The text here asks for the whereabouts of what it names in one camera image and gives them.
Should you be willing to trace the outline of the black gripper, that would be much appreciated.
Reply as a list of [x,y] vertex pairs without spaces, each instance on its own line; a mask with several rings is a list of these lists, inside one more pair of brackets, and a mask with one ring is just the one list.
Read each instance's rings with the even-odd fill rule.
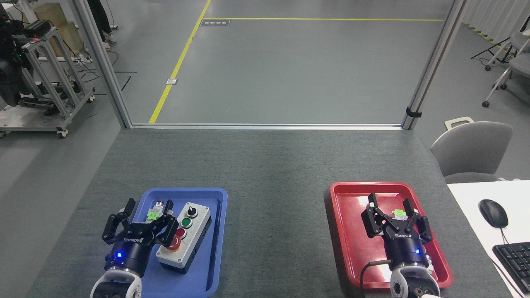
[[[147,222],[142,228],[140,236],[132,236],[133,229],[129,217],[134,210],[136,202],[129,198],[123,211],[111,214],[102,233],[102,240],[112,245],[111,253],[105,257],[104,269],[112,267],[128,269],[138,277],[144,277],[151,251],[155,244],[169,247],[178,228],[178,221],[173,215],[173,202],[167,204],[163,201],[155,202],[153,208],[147,213]],[[122,234],[116,235],[118,225],[122,224]]]
[[369,203],[361,213],[367,237],[372,239],[383,232],[386,257],[390,260],[391,271],[402,266],[429,266],[424,245],[433,240],[430,224],[426,216],[420,216],[413,208],[409,198],[403,200],[404,216],[397,220],[399,231],[386,229],[383,226],[394,227],[390,217],[383,213],[377,203],[375,193],[369,196]]

